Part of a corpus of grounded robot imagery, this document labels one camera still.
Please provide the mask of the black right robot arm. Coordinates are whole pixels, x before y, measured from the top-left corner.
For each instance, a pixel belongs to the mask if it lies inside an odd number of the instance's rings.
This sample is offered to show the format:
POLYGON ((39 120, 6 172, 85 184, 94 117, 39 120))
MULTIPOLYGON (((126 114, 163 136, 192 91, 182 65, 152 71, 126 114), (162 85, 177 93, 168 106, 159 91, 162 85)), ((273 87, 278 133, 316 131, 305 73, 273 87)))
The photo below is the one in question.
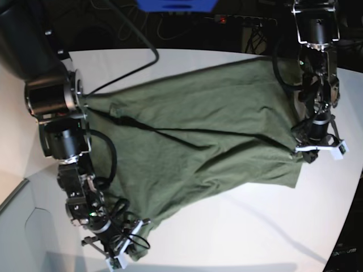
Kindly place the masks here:
POLYGON ((106 207, 116 147, 90 128, 80 73, 58 44, 40 1, 1 2, 1 63, 25 84, 25 105, 37 122, 43 153, 58 161, 71 223, 92 233, 82 244, 100 241, 99 251, 111 260, 132 245, 149 249, 138 234, 145 222, 129 212, 127 199, 106 207))

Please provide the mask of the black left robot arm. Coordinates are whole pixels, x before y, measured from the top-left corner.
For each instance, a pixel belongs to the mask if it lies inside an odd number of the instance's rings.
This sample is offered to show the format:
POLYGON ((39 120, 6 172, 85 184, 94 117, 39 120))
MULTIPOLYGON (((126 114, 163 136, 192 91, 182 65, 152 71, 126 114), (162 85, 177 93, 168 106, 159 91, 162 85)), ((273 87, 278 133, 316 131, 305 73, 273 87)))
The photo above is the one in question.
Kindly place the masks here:
POLYGON ((299 85, 286 83, 278 69, 278 47, 273 51, 273 72, 284 92, 305 107, 300 122, 291 128, 297 141, 294 154, 312 163, 320 151, 331 151, 341 143, 331 110, 340 99, 337 77, 337 49, 340 31, 337 1, 293 1, 292 14, 300 45, 299 85))

